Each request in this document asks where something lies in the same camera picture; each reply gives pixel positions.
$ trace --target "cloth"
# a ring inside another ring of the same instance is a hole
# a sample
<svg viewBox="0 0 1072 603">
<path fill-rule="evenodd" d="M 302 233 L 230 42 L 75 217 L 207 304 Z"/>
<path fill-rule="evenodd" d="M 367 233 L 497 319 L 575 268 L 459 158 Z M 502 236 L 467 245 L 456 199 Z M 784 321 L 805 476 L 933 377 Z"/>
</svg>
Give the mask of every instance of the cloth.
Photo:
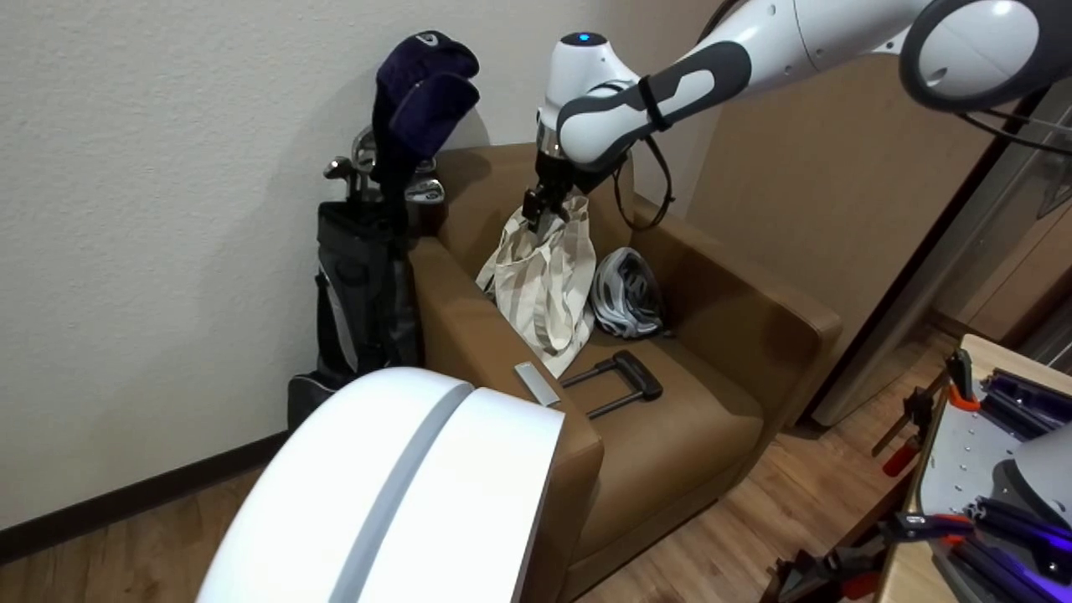
<svg viewBox="0 0 1072 603">
<path fill-rule="evenodd" d="M 593 335 L 585 304 L 597 280 L 597 250 L 589 239 L 589 201 L 569 196 L 568 217 L 554 217 L 547 236 L 526 228 L 515 208 L 485 258 L 476 284 L 494 294 L 502 319 L 526 338 L 550 377 L 562 377 Z"/>
</svg>

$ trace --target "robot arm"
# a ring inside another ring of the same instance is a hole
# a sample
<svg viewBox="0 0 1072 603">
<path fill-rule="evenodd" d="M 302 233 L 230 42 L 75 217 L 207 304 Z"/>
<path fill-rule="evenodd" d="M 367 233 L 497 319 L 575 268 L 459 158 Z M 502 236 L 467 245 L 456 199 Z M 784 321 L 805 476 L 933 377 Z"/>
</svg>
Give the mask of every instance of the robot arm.
<svg viewBox="0 0 1072 603">
<path fill-rule="evenodd" d="M 927 108 L 994 108 L 1072 72 L 1070 0 L 743 0 L 652 76 L 623 66 L 601 34 L 562 37 L 541 141 L 601 171 L 649 132 L 839 66 L 904 28 L 900 80 Z"/>
</svg>

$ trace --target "black cable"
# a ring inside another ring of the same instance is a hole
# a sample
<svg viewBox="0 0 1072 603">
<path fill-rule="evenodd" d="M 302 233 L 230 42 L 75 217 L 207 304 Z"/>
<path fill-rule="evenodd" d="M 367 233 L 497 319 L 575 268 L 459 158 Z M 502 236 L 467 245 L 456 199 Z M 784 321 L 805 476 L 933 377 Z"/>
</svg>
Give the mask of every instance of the black cable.
<svg viewBox="0 0 1072 603">
<path fill-rule="evenodd" d="M 639 76 L 637 86 L 639 86 L 639 99 L 642 99 L 648 122 L 649 122 L 656 132 L 671 132 L 671 122 L 667 122 L 667 113 L 660 111 L 656 93 L 649 91 L 649 76 Z"/>
<path fill-rule="evenodd" d="M 1056 122 L 1040 122 L 1040 117 L 1028 117 L 1028 113 L 1009 113 L 1009 111 L 994 111 L 994 108 L 985 108 L 982 113 L 1002 117 L 1002 122 L 1015 122 L 1015 126 L 1048 128 L 1048 132 L 1060 132 L 1060 134 L 1070 134 L 1070 137 L 1072 137 L 1072 128 L 1056 126 Z"/>
<path fill-rule="evenodd" d="M 696 42 L 703 42 L 717 25 L 723 25 L 723 22 L 734 14 L 737 3 L 739 3 L 739 0 L 723 0 L 723 3 L 714 9 L 714 16 L 706 22 L 706 28 L 700 31 Z"/>
<path fill-rule="evenodd" d="M 652 233 L 652 228 L 667 217 L 671 205 L 677 201 L 677 199 L 675 199 L 675 175 L 671 175 L 671 165 L 667 165 L 660 145 L 656 145 L 652 137 L 639 137 L 639 141 L 649 148 L 649 155 L 656 158 L 656 165 L 660 165 L 660 171 L 665 171 L 665 179 L 667 179 L 665 205 L 660 205 L 660 210 L 656 210 L 649 223 L 635 223 L 635 217 L 629 217 L 629 210 L 628 210 L 628 205 L 623 205 L 623 183 L 619 183 L 628 165 L 619 165 L 619 168 L 614 171 L 614 201 L 618 201 L 618 214 L 629 224 L 629 233 Z"/>
<path fill-rule="evenodd" d="M 1056 148 L 1056 145 L 1028 141 L 1028 137 L 997 132 L 997 128 L 993 128 L 993 126 L 985 126 L 985 122 L 975 122 L 971 113 L 957 113 L 957 117 L 970 122 L 970 126 L 975 126 L 978 132 L 989 132 L 993 137 L 1009 141 L 1009 145 L 1023 145 L 1023 148 L 1035 148 L 1035 151 L 1044 151 L 1044 155 L 1072 158 L 1072 148 Z"/>
</svg>

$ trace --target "black handle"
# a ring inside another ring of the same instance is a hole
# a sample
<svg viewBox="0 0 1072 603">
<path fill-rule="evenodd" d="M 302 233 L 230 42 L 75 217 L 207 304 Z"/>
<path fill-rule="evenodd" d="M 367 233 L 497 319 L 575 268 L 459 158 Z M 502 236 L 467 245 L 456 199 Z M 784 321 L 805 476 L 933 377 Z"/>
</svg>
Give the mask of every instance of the black handle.
<svg viewBox="0 0 1072 603">
<path fill-rule="evenodd" d="M 619 368 L 619 377 L 635 386 L 635 391 L 642 400 L 642 404 L 652 404 L 665 395 L 665 386 L 656 377 L 649 377 L 637 357 L 629 353 L 618 353 L 614 357 L 614 366 Z"/>
<path fill-rule="evenodd" d="M 1002 391 L 1009 400 L 1020 400 L 1040 415 L 1048 415 L 1056 424 L 1072 424 L 1072 395 L 1044 389 L 1040 381 L 1028 381 L 1023 377 L 994 368 L 994 377 L 985 381 L 989 391 Z"/>
<path fill-rule="evenodd" d="M 1004 391 L 989 391 L 982 400 L 978 414 L 985 420 L 993 420 L 994 426 L 1002 426 L 1004 434 L 1020 437 L 1023 442 L 1053 434 L 1053 426 L 1044 420 L 1040 420 L 1033 408 L 1020 406 Z"/>
<path fill-rule="evenodd" d="M 915 543 L 915 539 L 942 539 L 965 536 L 971 524 L 965 518 L 926 518 L 926 512 L 899 512 L 887 525 L 887 539 Z"/>
</svg>

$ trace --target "beige wall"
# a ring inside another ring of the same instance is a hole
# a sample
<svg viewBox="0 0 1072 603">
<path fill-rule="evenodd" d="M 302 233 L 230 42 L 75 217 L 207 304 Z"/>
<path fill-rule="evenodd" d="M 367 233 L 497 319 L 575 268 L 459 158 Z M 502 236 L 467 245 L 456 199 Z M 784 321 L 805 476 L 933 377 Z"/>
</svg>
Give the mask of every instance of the beige wall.
<svg viewBox="0 0 1072 603">
<path fill-rule="evenodd" d="M 971 250 L 934 308 L 985 335 L 1009 338 L 1072 272 L 1070 165 L 1040 158 Z"/>
<path fill-rule="evenodd" d="M 913 104 L 899 59 L 863 59 L 729 104 L 690 217 L 842 311 L 844 350 L 985 145 Z"/>
</svg>

